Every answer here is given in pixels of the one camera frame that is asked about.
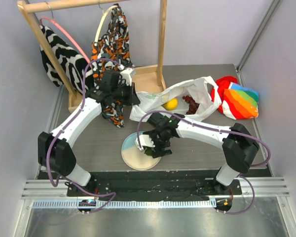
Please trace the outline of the green fake fruit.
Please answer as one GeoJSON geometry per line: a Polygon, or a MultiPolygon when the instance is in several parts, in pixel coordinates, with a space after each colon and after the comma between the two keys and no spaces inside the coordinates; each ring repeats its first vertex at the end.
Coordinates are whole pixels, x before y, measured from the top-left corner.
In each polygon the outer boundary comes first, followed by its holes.
{"type": "Polygon", "coordinates": [[[151,148],[151,147],[145,147],[144,153],[145,153],[147,156],[151,156],[151,157],[153,157],[153,156],[154,156],[154,148],[151,148]]]}

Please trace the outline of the white plastic bag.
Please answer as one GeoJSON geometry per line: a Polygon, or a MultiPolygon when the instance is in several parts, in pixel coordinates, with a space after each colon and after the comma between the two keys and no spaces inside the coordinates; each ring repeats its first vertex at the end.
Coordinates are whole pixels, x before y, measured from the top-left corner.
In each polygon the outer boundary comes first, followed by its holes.
{"type": "Polygon", "coordinates": [[[212,100],[208,85],[211,85],[214,94],[218,95],[218,86],[211,76],[185,80],[160,93],[140,91],[137,93],[140,104],[132,107],[130,120],[139,121],[150,111],[165,111],[163,105],[174,98],[177,99],[178,105],[171,112],[185,115],[189,109],[189,104],[184,101],[183,97],[188,95],[199,104],[199,107],[194,114],[187,117],[196,121],[203,121],[222,104],[220,98],[212,100]]]}

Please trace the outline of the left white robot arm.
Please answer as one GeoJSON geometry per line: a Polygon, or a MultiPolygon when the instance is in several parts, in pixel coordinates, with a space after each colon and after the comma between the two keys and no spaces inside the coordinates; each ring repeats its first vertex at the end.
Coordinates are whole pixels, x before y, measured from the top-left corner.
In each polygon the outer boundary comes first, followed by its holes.
{"type": "Polygon", "coordinates": [[[105,107],[113,102],[133,106],[140,103],[132,76],[135,69],[126,68],[121,72],[106,70],[102,80],[85,94],[85,100],[56,129],[38,136],[38,162],[52,171],[78,184],[78,191],[84,197],[94,194],[95,178],[76,162],[72,147],[97,116],[103,115],[105,107]]]}

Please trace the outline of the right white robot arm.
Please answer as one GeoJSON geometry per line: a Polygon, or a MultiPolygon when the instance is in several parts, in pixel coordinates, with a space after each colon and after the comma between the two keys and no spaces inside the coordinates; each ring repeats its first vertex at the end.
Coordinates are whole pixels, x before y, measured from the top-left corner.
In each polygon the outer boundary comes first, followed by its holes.
{"type": "Polygon", "coordinates": [[[162,113],[152,113],[147,122],[153,129],[139,133],[135,144],[140,151],[153,158],[170,155],[170,140],[174,137],[197,140],[223,151],[224,165],[219,168],[212,181],[199,187],[205,195],[226,194],[232,181],[249,171],[259,151],[255,137],[239,123],[232,127],[216,126],[184,115],[173,114],[168,117],[162,113]]]}

